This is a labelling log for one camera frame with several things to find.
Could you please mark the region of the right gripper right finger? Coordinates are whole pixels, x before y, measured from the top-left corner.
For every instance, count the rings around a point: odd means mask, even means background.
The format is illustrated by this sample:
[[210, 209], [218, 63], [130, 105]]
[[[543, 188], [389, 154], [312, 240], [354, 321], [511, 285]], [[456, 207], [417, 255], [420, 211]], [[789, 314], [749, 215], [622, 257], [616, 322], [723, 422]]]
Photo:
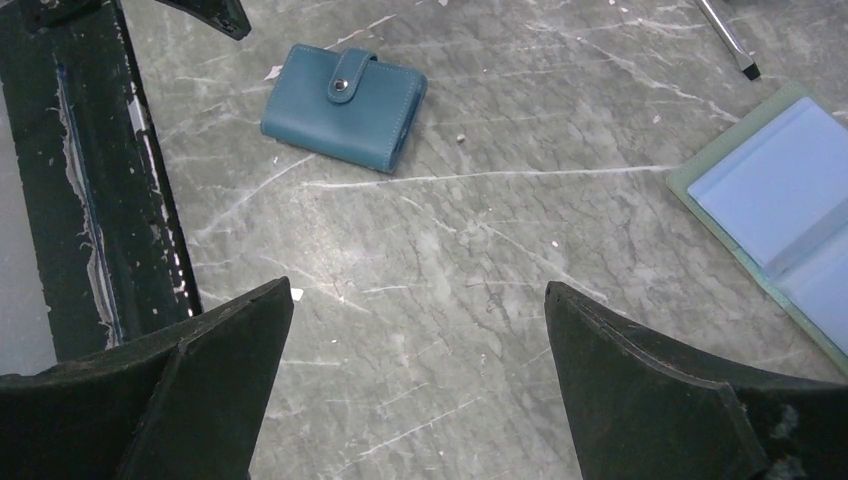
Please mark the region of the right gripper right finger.
[[586, 479], [843, 479], [845, 386], [694, 348], [552, 281], [545, 317]]

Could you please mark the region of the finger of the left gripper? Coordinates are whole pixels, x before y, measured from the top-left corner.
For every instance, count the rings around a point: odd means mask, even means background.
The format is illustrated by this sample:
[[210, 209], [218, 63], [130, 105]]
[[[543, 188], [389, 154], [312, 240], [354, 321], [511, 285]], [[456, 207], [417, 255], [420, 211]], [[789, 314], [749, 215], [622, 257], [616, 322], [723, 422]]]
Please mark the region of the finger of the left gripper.
[[187, 13], [234, 40], [251, 32], [251, 24], [240, 0], [159, 0]]

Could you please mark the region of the teal blue card holder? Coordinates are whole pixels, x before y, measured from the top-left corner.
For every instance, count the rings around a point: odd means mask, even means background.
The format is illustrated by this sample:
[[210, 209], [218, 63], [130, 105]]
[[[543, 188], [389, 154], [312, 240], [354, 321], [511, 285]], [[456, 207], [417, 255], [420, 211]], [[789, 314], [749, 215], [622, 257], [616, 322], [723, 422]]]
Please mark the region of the teal blue card holder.
[[373, 52], [294, 45], [260, 121], [263, 135], [383, 173], [403, 155], [428, 81]]

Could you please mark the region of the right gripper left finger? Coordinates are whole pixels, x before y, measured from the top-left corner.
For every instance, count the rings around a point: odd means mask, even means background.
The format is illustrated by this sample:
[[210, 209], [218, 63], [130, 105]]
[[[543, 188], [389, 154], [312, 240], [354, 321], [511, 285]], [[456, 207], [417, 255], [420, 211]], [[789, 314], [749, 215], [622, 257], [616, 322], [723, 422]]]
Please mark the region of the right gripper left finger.
[[201, 315], [1, 379], [5, 479], [245, 479], [294, 310], [281, 277]]

